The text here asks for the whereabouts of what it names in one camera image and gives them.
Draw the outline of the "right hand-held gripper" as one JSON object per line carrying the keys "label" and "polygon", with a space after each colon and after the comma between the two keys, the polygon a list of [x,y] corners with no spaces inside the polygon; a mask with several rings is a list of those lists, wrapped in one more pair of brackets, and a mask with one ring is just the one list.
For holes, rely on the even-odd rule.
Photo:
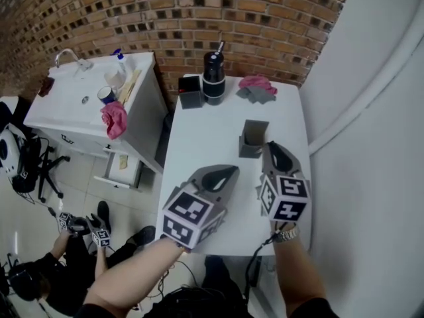
{"label": "right hand-held gripper", "polygon": [[311,203],[309,182],[291,176],[301,171],[299,160],[285,147],[271,141],[262,148],[258,200],[263,216],[271,221],[296,223]]}

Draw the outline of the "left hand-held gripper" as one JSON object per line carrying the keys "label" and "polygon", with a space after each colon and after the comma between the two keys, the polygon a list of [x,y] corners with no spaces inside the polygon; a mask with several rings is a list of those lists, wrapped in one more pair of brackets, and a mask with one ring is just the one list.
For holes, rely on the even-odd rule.
{"label": "left hand-held gripper", "polygon": [[237,166],[228,164],[196,170],[165,204],[162,233],[186,249],[214,234],[227,214],[226,204],[239,174]]}

